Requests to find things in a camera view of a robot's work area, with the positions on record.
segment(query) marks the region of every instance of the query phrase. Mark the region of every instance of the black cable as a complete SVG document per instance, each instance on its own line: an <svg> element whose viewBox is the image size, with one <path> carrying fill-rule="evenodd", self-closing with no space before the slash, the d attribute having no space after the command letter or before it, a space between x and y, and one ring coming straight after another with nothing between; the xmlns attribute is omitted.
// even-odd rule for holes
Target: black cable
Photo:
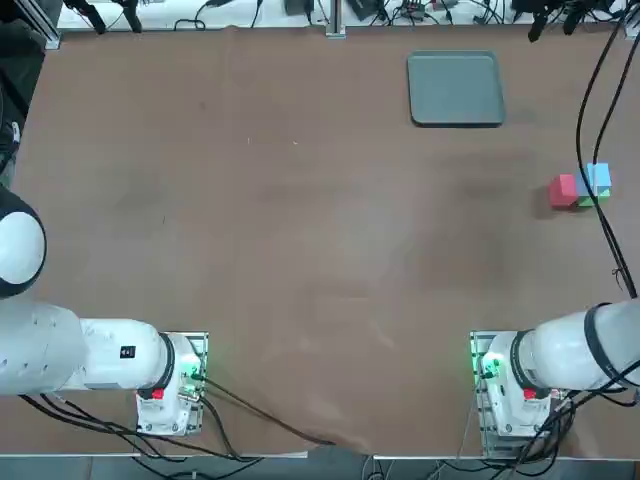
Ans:
<svg viewBox="0 0 640 480"><path fill-rule="evenodd" d="M91 423L83 423L83 422L79 422L76 420L72 420L70 418L66 418L64 416L58 415L55 412L50 411L49 409L47 409L46 407L44 407L43 405L39 404L38 402L36 402L35 400L29 398L26 395L20 395L20 398L22 400L24 400L25 402L27 402L29 405L31 405L33 408L35 408L36 410L40 411L41 413L45 414L46 416L53 418L54 420L58 420L61 421L63 423L69 424L69 425L73 425L76 427L80 427L80 428L84 428L85 430L91 430L93 432L98 432L98 433L106 433L106 434L112 434L109 430L105 429L105 428L101 428L101 427L97 427ZM115 426L115 424L113 424L113 422L108 422L110 425ZM135 437L145 437L145 438L149 438L149 439L153 439L159 442L164 442L164 443L170 443L171 445L175 445L177 447L183 447L189 450L193 450L196 452L201 452L201 453L206 453L207 455L212 455L214 457L218 457L218 458L224 458L227 460L235 460L235 458L229 456L229 455L225 455L223 453L219 453L219 452L215 452L213 450L210 450L208 448L204 448L204 447L199 447L198 445L192 445L189 443L185 443L185 442L180 442L178 440L174 440L173 438L170 437L163 437L160 435L152 435L152 434L148 434L148 433L143 433L143 432L133 432L133 433L128 433L127 432L128 429L123 429L122 433L124 435L133 435Z"/></svg>
<svg viewBox="0 0 640 480"><path fill-rule="evenodd" d="M604 212L602 211L602 208L600 207L600 204L598 202L598 198L594 195L593 190L591 188L591 185L589 183L589 180L587 178L585 169L584 169L584 165L583 165L583 160L582 160L582 139L581 139L581 133L582 133L582 123L584 121L584 114L585 114L585 110L587 107L587 103L589 101L589 97L591 95L591 91L593 90L593 86L595 84L595 81L598 77L598 74L600 73L600 70L602 69L602 65L604 64L604 61L609 53L609 50L611 50L611 46L613 45L613 42L616 38L616 35L618 34L618 31L620 30L622 24L624 23L627 14L629 13L629 10L631 8L631 5L627 6L627 8L625 9L624 13L621 15L620 19L618 20L618 22L616 22L616 25L613 29L613 31L611 32L611 35L609 36L609 39L607 40L607 44L605 45L602 53L600 54L600 58L598 59L598 62L596 64L596 67L591 75L591 78L589 79L589 82L587 84L587 90L585 92L584 98L582 99L582 103L580 105L580 111L578 113L578 120L576 123L576 137L575 137L575 142L576 142L576 156L577 156L577 161L578 161L578 167L580 170L580 175L582 177L582 180L585 184L585 188L587 190L587 193L589 194L589 198L591 199L591 201L594 204L594 207L596 209L596 213L598 214L598 219L600 220L600 224L602 226L602 230L605 236L605 239L607 241L607 244L609 246L609 249L611 250L611 254L614 258L614 261L616 263L616 266L618 268L618 270L620 271L620 275L622 276L622 280L625 284L625 287L627 288L627 291L629 292L629 296L631 298L637 298L638 294L636 292L636 288L635 288L635 284L633 282L633 279L631 277L631 272L629 271L629 268L627 266L627 263L624 259L624 256L622 255L622 251L620 250L620 245L618 244L618 241L613 233L613 230L611 229L611 225L609 224L609 221L607 220L607 217L605 216ZM635 10L635 12L633 13L633 15L631 16L631 18L633 18L636 13L638 13L638 9Z"/></svg>
<svg viewBox="0 0 640 480"><path fill-rule="evenodd" d="M257 414L259 414L261 417L263 417L263 418L265 418L267 420L270 420L271 422L275 423L279 427L283 428L284 430L288 431L289 433L293 433L294 435L296 435L297 437L302 438L303 440L306 440L306 441L311 442L311 443L315 443L317 445L335 445L334 442L331 442L329 440L324 440L322 438L314 437L312 435L306 434L306 433L298 430L295 427L292 427L291 425L286 424L282 420L274 417L270 413L267 413L264 410L262 410L262 409L260 409L260 408L258 408L256 406L252 405L248 401L244 400L243 398L239 397L235 393L229 391L228 389L224 388L222 385L219 385L218 383L214 382L213 380L210 380L210 379L208 379L206 377L203 377L203 376L197 375L197 374L192 375L191 378L193 378L195 380L201 380L201 381L204 381L204 382L208 383L212 387L217 388L221 392L225 393L229 397L231 397L234 400L236 400L237 402L241 403L246 408L254 411Z"/></svg>
<svg viewBox="0 0 640 480"><path fill-rule="evenodd" d="M324 18L324 23L329 25L329 17L327 17L327 13L324 11L324 5L322 4L322 0L318 0L318 6L320 7L320 11L322 12L322 17Z"/></svg>
<svg viewBox="0 0 640 480"><path fill-rule="evenodd" d="M573 420L575 418L577 409L580 408L581 406L583 406L584 404L586 404L587 402L593 400L594 398L600 396L602 394L602 392L607 391L611 386L617 384L620 380L624 379L627 375L629 375L631 372L635 371L638 368L640 368L640 360L637 360L636 362L632 363L630 366L625 368L622 372L620 372L617 375L615 375L609 382L607 382L605 385L603 385L599 389L594 390L594 391L589 391L588 393L586 393L586 395L583 398L581 398L577 402L574 402L573 398L575 396L577 396L580 392L570 392L570 394L569 394L569 396L568 396L568 398L566 400L566 401L569 402L569 408L567 409L566 405L562 404L560 410L552 412L549 415L549 417L547 418L547 420L545 420L545 422L541 426L541 428L538 430L536 435L534 435L531 438L531 440L527 443L527 445L523 448L522 452L518 456L518 459L517 459L515 465L513 467L509 467L509 468L517 468L522 463L525 463L524 460L528 456L529 451L531 450L533 444L540 437L540 435L542 435L542 433L544 431L548 430L556 422L561 421L561 419L563 417L568 416L569 418L568 418L567 422L565 423L566 428L562 432L563 435L561 435L561 436L559 435L558 441L556 442L556 446L554 447L556 449L559 448L562 440L565 438L566 434L568 433L568 431L570 430L571 426L573 425Z"/></svg>
<svg viewBox="0 0 640 480"><path fill-rule="evenodd" d="M116 23L118 23L118 20L120 20L120 19L122 18L122 15L124 15L124 10L123 10L123 11L121 11L121 12L120 12L120 15L118 15L118 18L116 18L113 22L111 22L111 25L109 25L109 26L107 27L107 30L106 30L107 32L108 32L109 30L111 30L111 27L113 27Z"/></svg>
<svg viewBox="0 0 640 480"><path fill-rule="evenodd" d="M245 459L241 457L241 455L236 451L236 449L233 448L233 446L231 446L231 441L229 440L229 436L227 435L227 432L224 429L222 418L220 417L218 410L216 410L216 407L214 407L213 404L204 397L201 397L200 401L213 416L213 419L216 422L216 426L218 427L218 432L220 433L220 438L222 439L222 443L224 444L224 447L227 449L227 453L233 456L238 461L245 461Z"/></svg>
<svg viewBox="0 0 640 480"><path fill-rule="evenodd" d="M478 5L478 6L482 7L482 8L487 9L489 12L491 12L491 16L496 19L497 23L504 24L504 19L501 19L500 16L496 13L496 11L493 8L491 8L489 5L485 5L485 4L480 3L480 2L478 2L476 0L467 0L467 1L471 2L471 3L474 3L474 4L476 4L476 5Z"/></svg>
<svg viewBox="0 0 640 480"><path fill-rule="evenodd" d="M140 465L142 468L144 468L145 470L153 473L154 475L159 476L160 478L164 478L166 480L174 480L176 478L180 478L180 477L192 477L193 476L193 471L184 471L184 472L176 472L176 473L172 473L170 475L165 475L162 472L159 472L158 470L151 468L149 465L146 465L145 463L143 463L142 461L140 461L138 458L136 457L131 457L131 460L133 460L134 462L136 462L138 465ZM196 478L200 477L200 478L204 478L205 480L222 480L224 478L229 478L232 477L233 475L236 475L248 468L253 467L254 465L256 465L257 463L260 463L261 461L263 461L264 458L257 458L254 461L252 461L251 463L248 463L246 465L243 465L242 467L239 467L229 473L225 473L223 475L218 475L217 477L213 476L213 475L207 475L205 473L196 472Z"/></svg>
<svg viewBox="0 0 640 480"><path fill-rule="evenodd" d="M376 12L376 16L373 17L373 20L371 20L371 23L369 24L370 27L373 26L374 23L376 23L376 20L380 19L383 22L388 22L389 21L389 14L387 13L387 5L389 5L389 2L391 0L386 0L386 2L384 2L384 5L382 5L382 8L379 8L378 11Z"/></svg>
<svg viewBox="0 0 640 480"><path fill-rule="evenodd" d="M449 21L449 23L451 25L453 25L453 15L451 15L451 10L449 10L449 5L447 5L447 0L441 0L442 2L442 6L444 7L445 12L447 12L445 14L445 18Z"/></svg>
<svg viewBox="0 0 640 480"><path fill-rule="evenodd" d="M495 474L491 476L491 478L489 478L489 480L496 480L500 475L502 475L502 472L504 472L504 470L498 470Z"/></svg>
<svg viewBox="0 0 640 480"><path fill-rule="evenodd" d="M640 397L638 397L637 393L635 394L634 399L630 402L622 402L620 400L616 400L615 398L611 398L608 395L605 395L604 393L600 393L600 392L598 392L598 396L601 398L604 398L608 402L615 403L616 405L620 407L625 407L625 408L635 407L640 403Z"/></svg>
<svg viewBox="0 0 640 480"><path fill-rule="evenodd" d="M165 475L164 473L159 472L155 468L151 468L149 465L144 464L141 460L137 459L136 457L131 457L131 460L136 462L138 465L140 465L146 471L151 472L151 473L153 473L154 475L157 475L160 478L164 478L165 480L173 480L174 478L176 478L176 477L173 477L171 475Z"/></svg>
<svg viewBox="0 0 640 480"><path fill-rule="evenodd" d="M116 424L114 422L104 422L100 419L98 419L97 417L89 414L88 412L86 412L85 410L83 410L82 408L80 408L79 406L77 406L76 404L74 404L71 401L65 400L65 403L68 404L70 407L76 409L78 412L80 412L80 414L74 414L73 412L69 412L68 410L65 410L61 407L58 407L57 405L55 405L55 403L53 403L46 395L41 395L41 398L43 400L45 400L45 402L52 407L53 409L59 411L60 413L63 413L67 416L73 417L73 418L80 418L80 419L84 419L87 421L91 421L91 422L95 422L95 423L99 423L101 425L103 425L107 430L109 430L110 432L112 432L114 435L117 435L118 437L122 438L123 440L125 440L127 443L129 443L135 450L139 451L140 453L142 453L144 456L151 458L151 459L158 459L161 458L165 461L169 461L169 462L173 462L173 463L182 463L184 461L187 460L187 458L182 458L182 459L174 459L174 458L169 458L166 457L164 455L162 455L160 452L158 452L155 447L153 447L153 445L151 445L151 443L144 438L144 434L140 434L139 432L135 432L133 430L130 430L126 427L123 427L122 425ZM112 426L118 427L120 428L123 432L128 432L129 434L133 434L135 437L139 438L140 440L142 440L143 442L145 442L153 451L154 453L156 453L157 457L153 457L151 455L149 455L147 452L145 452L144 450L142 450L140 447L138 447L135 443L131 442L128 438L126 438L126 436L124 435L124 433L120 433L117 432L115 430L115 428L111 428ZM146 470L150 471L151 473L154 473L162 478L167 478L167 479L175 479L178 477L182 477L182 476L191 476L192 475L192 471L183 471L183 472L177 472L177 473L173 473L171 475L165 475L153 468L151 468L150 466L144 464L142 461L140 461L139 459L132 457L132 460L135 461L136 463L138 463L141 467L145 468ZM198 475L200 475L202 478L204 478L205 480L221 480L224 478L228 478L231 477L232 475L235 475L237 473L242 472L243 470L246 470L247 468L250 468L252 466L254 466L255 464L261 462L262 460L264 460L264 458L258 458L258 459L251 459L251 460L245 460L245 459L240 459L241 461L247 461L247 465L244 465L236 470L233 470L227 474L224 475L220 475L218 477L213 477L213 476L209 476L206 475L204 473L198 473Z"/></svg>
<svg viewBox="0 0 640 480"><path fill-rule="evenodd" d="M424 12L424 16L427 17L427 18L430 18L431 20L433 20L436 25L441 25L441 23L438 21L438 19L436 17L434 17L433 15L431 15L429 12Z"/></svg>
<svg viewBox="0 0 640 480"><path fill-rule="evenodd" d="M64 402L67 405L69 405L71 408L73 408L76 411L78 411L80 414L76 414L76 413L70 412L68 410L65 410L64 408L56 405L53 401L51 401L51 399L49 399L49 397L47 397L44 394L40 395L40 398L42 398L44 400L44 402L47 405L49 405L49 407L51 407L52 409L54 409L55 411L57 411L58 413L60 413L62 415L66 415L68 417L76 418L76 419L79 419L79 420L91 421L91 423L93 423L93 424L98 424L98 425L106 428L107 430L113 432L114 435L117 435L122 440L127 442L129 445L131 445L133 447L134 450L140 452L145 457L149 457L149 458L151 458L153 460L162 459L162 460L165 460L167 462L172 462L172 463L182 463L182 462L184 462L186 460L186 457L185 458L170 458L170 457L167 457L167 456L163 455L162 453L160 453L158 451L157 448L155 448L153 446L153 444L151 442L149 442L149 440L147 440L144 437L139 437L137 435L138 432L130 430L130 429L128 429L128 428L126 428L126 427L124 427L122 425L119 425L117 423L105 422L103 420L100 420L99 418L94 417L93 415L89 414L88 412L86 412L85 410L83 410L82 408L80 408L78 405L76 405L73 402L64 400ZM129 440L127 438L127 436L125 435L125 433L127 435L133 435L133 436L137 437L140 441L142 441L145 445L147 445L147 447L149 447L149 449L155 454L155 456L150 455L148 452L144 451L142 448L140 448L134 442Z"/></svg>
<svg viewBox="0 0 640 480"><path fill-rule="evenodd" d="M392 10L391 18L389 19L389 23L387 23L387 26L390 27L393 25L393 22L398 16L398 13L400 13L400 7L396 7Z"/></svg>
<svg viewBox="0 0 640 480"><path fill-rule="evenodd" d="M476 472L482 472L484 470L489 470L490 466L484 466L484 467L479 467L479 468L462 468L462 467L458 467L457 465L454 465L452 463L447 462L446 460L440 460L442 463L444 463L447 467L452 468L453 470L456 470L458 472L469 472L469 473L476 473Z"/></svg>
<svg viewBox="0 0 640 480"><path fill-rule="evenodd" d="M624 64L624 69L622 70L622 76L620 77L620 81L618 82L616 93L613 95L613 99L611 100L611 105L609 106L609 110L607 110L607 114L605 115L604 122L602 123L602 126L600 127L600 131L598 132L596 145L593 149L594 165L598 163L598 155L600 153L600 144L602 143L602 138L604 137L604 133L607 130L607 126L609 125L609 121L611 120L611 116L613 115L613 111L615 110L616 105L618 104L618 99L620 98L620 94L622 93L622 88L624 87L624 84L627 81L627 75L629 74L629 69L631 68L631 63L633 62L633 57L638 48L639 43L640 43L640 35L636 35L636 38L633 40L633 45L631 46L631 50L629 51L629 56L627 57L627 61Z"/></svg>
<svg viewBox="0 0 640 480"><path fill-rule="evenodd" d="M251 28L256 26L256 20L258 20L258 13L260 12L260 7L262 6L263 0L256 0L256 14L253 16L253 20L251 22Z"/></svg>
<svg viewBox="0 0 640 480"><path fill-rule="evenodd" d="M243 472L247 468L253 467L255 464L260 463L263 460L264 460L264 458L257 458L253 462L247 463L246 465L244 465L242 467L238 467L235 470L233 470L232 472L225 473L224 475L218 475L217 477L215 477L215 480L222 480L223 478L229 478L229 477L231 477L231 476L233 476L233 475L235 475L237 473Z"/></svg>
<svg viewBox="0 0 640 480"><path fill-rule="evenodd" d="M196 30L199 31L203 31L207 29L207 24L204 23L202 20L200 20L198 17L200 16L200 14L202 13L202 11L207 8L213 6L211 5L209 2L205 2L203 3L200 8L198 8L198 11L196 12L196 16L193 18L179 18L178 20L176 20L173 24L173 31L177 31L178 30L178 25L180 25L181 23L193 23L193 26L195 27Z"/></svg>

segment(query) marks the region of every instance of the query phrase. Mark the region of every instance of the green block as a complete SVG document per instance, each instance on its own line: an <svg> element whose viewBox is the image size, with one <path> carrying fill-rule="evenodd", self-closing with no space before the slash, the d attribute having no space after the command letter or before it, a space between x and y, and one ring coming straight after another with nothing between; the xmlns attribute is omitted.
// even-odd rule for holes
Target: green block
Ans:
<svg viewBox="0 0 640 480"><path fill-rule="evenodd" d="M607 188L606 190L603 190L602 192L598 193L598 202L599 203L606 202L609 199L610 196L611 196L611 189ZM589 196L580 197L580 198L578 198L578 206L579 207L593 207L593 201L591 200L591 197L589 197Z"/></svg>

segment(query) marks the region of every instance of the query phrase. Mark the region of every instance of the red block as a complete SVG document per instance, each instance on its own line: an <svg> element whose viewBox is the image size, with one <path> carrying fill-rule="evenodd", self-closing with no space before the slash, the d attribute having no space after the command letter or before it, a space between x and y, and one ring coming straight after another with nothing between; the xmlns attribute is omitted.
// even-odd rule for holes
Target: red block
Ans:
<svg viewBox="0 0 640 480"><path fill-rule="evenodd" d="M553 208L569 208L578 201L576 179L570 173L563 173L549 185L549 202Z"/></svg>

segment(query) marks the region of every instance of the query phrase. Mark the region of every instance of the gray tray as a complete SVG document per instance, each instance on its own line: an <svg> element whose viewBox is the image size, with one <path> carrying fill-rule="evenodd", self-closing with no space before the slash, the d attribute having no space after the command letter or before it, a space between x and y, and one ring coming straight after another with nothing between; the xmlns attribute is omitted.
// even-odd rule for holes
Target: gray tray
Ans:
<svg viewBox="0 0 640 480"><path fill-rule="evenodd" d="M415 51L411 118L428 127L497 127L505 118L498 61L485 51Z"/></svg>

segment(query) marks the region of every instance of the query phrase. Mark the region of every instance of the floor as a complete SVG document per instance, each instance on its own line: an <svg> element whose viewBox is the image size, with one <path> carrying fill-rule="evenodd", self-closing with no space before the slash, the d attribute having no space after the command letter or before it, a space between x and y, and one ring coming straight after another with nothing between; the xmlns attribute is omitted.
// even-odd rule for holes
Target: floor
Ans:
<svg viewBox="0 0 640 480"><path fill-rule="evenodd" d="M268 459L235 476L237 480L356 480L362 475L365 457L338 448L323 448L310 452L308 459ZM234 469L228 462L213 458L190 459L177 466L153 463L153 468L167 474L196 468L210 475L222 475ZM385 472L389 461L383 462ZM477 468L478 462L460 462L466 468ZM426 480L434 469L429 460L396 461L391 474L392 480ZM129 458L1 458L0 471L3 480L47 479L47 480L153 480L159 478L143 470ZM486 480L493 472L460 473L449 468L442 470L441 480ZM610 478L616 480L633 479L631 462L587 462L558 461L546 474L549 480L596 480Z"/></svg>

